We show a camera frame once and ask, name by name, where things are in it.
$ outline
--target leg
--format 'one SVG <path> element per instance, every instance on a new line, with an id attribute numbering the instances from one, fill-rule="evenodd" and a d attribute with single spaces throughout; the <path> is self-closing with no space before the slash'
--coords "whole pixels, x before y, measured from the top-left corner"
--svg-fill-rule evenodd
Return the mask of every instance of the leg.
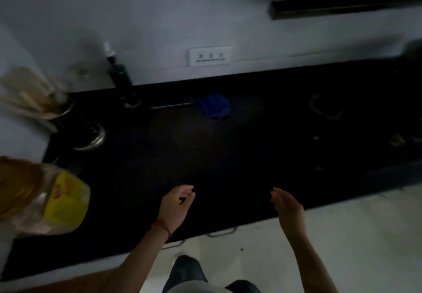
<path id="1" fill-rule="evenodd" d="M 237 280 L 226 286 L 226 289 L 233 293 L 261 293 L 255 284 L 246 280 Z"/>
<path id="2" fill-rule="evenodd" d="M 171 269 L 170 276 L 164 285 L 162 293 L 166 293 L 172 287 L 191 280 L 207 281 L 204 273 L 202 272 L 201 265 L 197 259 L 191 258 L 187 255 L 179 256 L 174 262 Z"/>

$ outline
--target kitchen counter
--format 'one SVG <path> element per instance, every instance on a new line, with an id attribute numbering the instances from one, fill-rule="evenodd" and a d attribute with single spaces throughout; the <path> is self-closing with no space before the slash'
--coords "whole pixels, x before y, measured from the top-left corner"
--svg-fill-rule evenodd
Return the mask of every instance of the kitchen counter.
<path id="1" fill-rule="evenodd" d="M 135 109 L 115 90 L 75 93 L 107 132 L 103 145 L 78 153 L 92 190 L 87 216 L 72 233 L 15 240 L 2 280 L 129 252 L 179 184 L 197 196 L 172 241 L 274 217 L 274 186 L 309 209 L 422 181 L 422 149 L 411 139 L 421 108 L 402 70 L 396 60 L 360 61 L 144 85 Z M 156 98 L 217 92 L 232 104 L 225 120 L 197 104 L 149 108 Z M 338 120 L 311 109 L 315 94 L 321 108 L 344 110 Z M 404 146 L 389 144 L 395 133 Z M 65 152 L 54 135 L 45 162 Z"/>

